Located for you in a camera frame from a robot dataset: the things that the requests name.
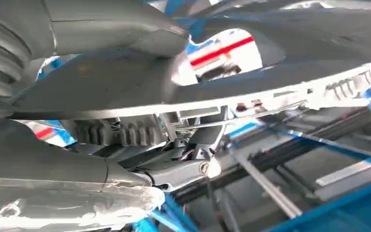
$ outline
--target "bolt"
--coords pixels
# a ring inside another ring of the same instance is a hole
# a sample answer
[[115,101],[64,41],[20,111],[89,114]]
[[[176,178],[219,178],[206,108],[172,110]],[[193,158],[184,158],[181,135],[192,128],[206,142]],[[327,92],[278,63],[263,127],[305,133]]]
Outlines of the bolt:
[[202,164],[200,164],[200,172],[205,175],[207,174],[207,171],[208,171],[208,162],[204,162]]

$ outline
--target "metal rod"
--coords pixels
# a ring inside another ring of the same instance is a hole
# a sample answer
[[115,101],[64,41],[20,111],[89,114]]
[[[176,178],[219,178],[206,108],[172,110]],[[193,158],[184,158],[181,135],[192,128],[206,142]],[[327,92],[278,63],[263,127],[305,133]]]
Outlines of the metal rod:
[[168,217],[162,215],[156,210],[151,211],[150,216],[175,232],[189,232],[182,225],[176,224],[175,222],[171,221]]
[[198,227],[194,224],[194,222],[181,211],[180,206],[174,201],[170,194],[166,193],[166,202],[163,204],[170,208],[187,227],[189,227],[192,231],[198,232]]
[[252,165],[245,157],[235,156],[237,162],[254,178],[259,185],[271,196],[274,202],[286,213],[290,218],[296,218],[302,215],[302,211],[290,201],[281,191],[269,181],[254,165]]
[[362,157],[363,159],[371,158],[371,152],[370,151],[359,149],[359,148],[356,148],[356,147],[353,147],[353,146],[340,144],[340,143],[337,143],[337,142],[334,142],[334,141],[331,141],[331,140],[318,138],[318,137],[315,137],[315,136],[312,136],[312,135],[309,135],[309,134],[304,134],[302,132],[298,132],[298,131],[294,131],[294,130],[292,130],[292,131],[289,130],[288,133],[292,134],[292,135],[295,135],[295,136],[298,136],[300,138],[305,138],[305,139],[308,139],[308,140],[312,140],[312,141],[315,141],[315,142],[318,142],[318,143],[328,145],[327,148],[335,149],[336,151],[339,151],[339,152],[347,154],[347,155],[349,155],[349,153],[352,152],[352,153],[356,153],[360,156],[363,156]]
[[224,194],[223,190],[221,190],[220,193],[221,193],[221,198],[224,204],[225,211],[227,212],[229,220],[231,222],[233,232],[241,232],[240,228],[238,227],[238,222],[235,219],[234,213],[232,212],[231,206],[229,205],[228,195]]
[[294,107],[301,106],[304,103],[306,103],[306,100],[298,101],[298,102],[283,106],[281,108],[278,108],[276,110],[269,110],[269,111],[261,112],[261,113],[258,113],[258,114],[253,114],[253,115],[248,115],[248,116],[243,116],[243,117],[238,117],[238,118],[233,118],[233,119],[223,120],[223,121],[218,121],[218,122],[203,123],[203,124],[199,124],[199,125],[185,126],[185,127],[177,127],[177,128],[175,128],[175,130],[176,131],[184,131],[184,130],[190,130],[190,129],[203,128],[203,127],[214,127],[214,126],[226,125],[226,124],[229,124],[229,123],[234,123],[234,122],[237,122],[237,121],[246,120],[247,118],[257,118],[257,117],[262,117],[262,116],[266,116],[266,115],[273,115],[273,114],[279,113],[279,112],[284,111],[284,110],[288,110],[288,109],[291,109],[291,108],[294,108]]

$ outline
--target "red stripe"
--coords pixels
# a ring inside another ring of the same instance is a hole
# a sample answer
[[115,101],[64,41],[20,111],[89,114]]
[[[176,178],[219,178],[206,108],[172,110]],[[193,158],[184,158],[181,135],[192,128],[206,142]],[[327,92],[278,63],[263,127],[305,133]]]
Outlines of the red stripe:
[[51,134],[53,132],[54,132],[53,129],[48,127],[44,130],[36,132],[35,135],[38,139],[43,139],[43,138],[45,138],[46,136],[48,136],[49,134]]
[[213,58],[215,58],[215,57],[217,57],[217,56],[219,56],[221,54],[228,53],[231,50],[233,50],[233,49],[235,49],[237,47],[241,47],[242,45],[245,45],[245,44],[250,43],[252,41],[254,41],[254,38],[252,36],[251,37],[248,37],[248,38],[245,38],[245,39],[240,40],[240,41],[238,41],[236,43],[233,43],[231,45],[228,45],[226,47],[223,47],[223,48],[221,48],[221,49],[219,49],[217,51],[213,51],[211,53],[208,53],[208,54],[206,54],[203,57],[197,58],[197,59],[191,61],[191,65],[192,66],[199,65],[199,64],[204,63],[204,62],[206,62],[206,61],[208,61],[210,59],[213,59]]

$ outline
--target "gray painted metal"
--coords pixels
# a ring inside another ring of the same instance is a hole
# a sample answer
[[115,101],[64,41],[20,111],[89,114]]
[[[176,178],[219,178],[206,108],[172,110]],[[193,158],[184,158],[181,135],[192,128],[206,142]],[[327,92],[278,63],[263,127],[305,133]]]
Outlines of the gray painted metal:
[[262,174],[254,165],[252,165],[245,157],[235,156],[244,169],[251,175],[255,181],[270,195],[275,203],[286,213],[290,218],[296,218],[302,215],[302,211],[290,201],[264,174]]
[[[108,49],[81,55],[37,82],[14,103],[13,118],[96,119],[221,106],[287,91],[286,87],[333,84],[367,71],[364,65],[371,63],[371,11],[302,9],[224,15],[205,19],[200,30],[191,34],[200,43],[232,28],[245,29],[256,38],[268,67],[178,86],[172,79],[186,62],[181,55],[156,58]],[[268,55],[269,48],[275,52]],[[356,70],[334,76],[352,69]]]

